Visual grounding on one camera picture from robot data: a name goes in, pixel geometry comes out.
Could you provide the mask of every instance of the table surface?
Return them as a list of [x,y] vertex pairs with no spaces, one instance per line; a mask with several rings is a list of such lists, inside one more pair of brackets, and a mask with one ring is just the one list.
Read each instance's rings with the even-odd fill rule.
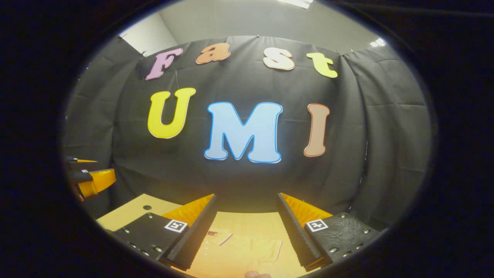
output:
[[[151,206],[151,209],[145,210],[143,207],[146,205]],[[115,231],[145,213],[152,212],[163,215],[180,206],[179,204],[142,194],[97,219],[97,222],[104,229]],[[232,248],[231,244],[229,246],[227,244],[228,240],[225,244],[217,246],[212,245],[205,239],[194,258],[191,268],[185,273],[199,278],[243,278],[247,271],[257,271],[260,274],[268,273],[273,278],[293,278],[316,271],[306,272],[300,266],[278,212],[231,213],[219,211],[211,224],[211,229],[227,229],[233,234],[232,239],[235,240],[248,238],[253,243],[256,241],[261,243],[282,240],[283,243],[276,261],[267,262],[253,259],[248,255],[242,257],[243,251],[237,247]]]

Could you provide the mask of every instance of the letter m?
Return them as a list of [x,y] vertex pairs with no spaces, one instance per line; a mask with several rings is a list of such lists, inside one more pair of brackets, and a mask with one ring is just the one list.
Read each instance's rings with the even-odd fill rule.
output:
[[245,124],[229,102],[212,103],[207,110],[213,120],[209,149],[204,152],[206,158],[226,159],[228,152],[223,149],[223,139],[226,138],[233,157],[237,160],[243,156],[251,139],[254,139],[254,144],[247,155],[250,161],[278,163],[281,160],[281,154],[276,150],[278,115],[283,111],[281,105],[272,102],[259,103]]

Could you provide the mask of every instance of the black fabric backdrop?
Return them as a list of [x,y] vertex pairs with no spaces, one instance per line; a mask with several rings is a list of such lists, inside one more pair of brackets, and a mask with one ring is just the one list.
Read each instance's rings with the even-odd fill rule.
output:
[[[220,42],[230,44],[230,57],[195,63],[204,47]],[[276,193],[284,192],[331,213],[352,206],[352,213],[382,228],[406,209],[428,161],[430,120],[418,83],[390,48],[339,56],[310,44],[254,36],[170,49],[178,47],[184,52],[164,74],[145,81],[155,54],[140,59],[115,39],[75,89],[68,108],[67,154],[98,160],[117,174],[115,185],[84,204],[91,215],[99,217],[142,193],[179,204],[216,193],[221,211],[270,212],[276,211]],[[289,50],[295,68],[266,67],[262,58],[267,47]],[[319,74],[306,57],[311,52],[332,59],[338,77]],[[118,58],[109,63],[109,55]],[[183,130],[171,139],[153,137],[147,128],[151,95],[171,92],[162,117],[169,123],[174,92],[186,87],[197,91]],[[280,104],[281,162],[252,163],[245,155],[237,161],[226,144],[226,160],[206,159],[211,129],[207,106],[217,101],[233,103],[242,121],[260,102]],[[310,103],[330,109],[326,153],[312,158],[303,155],[310,136]]]

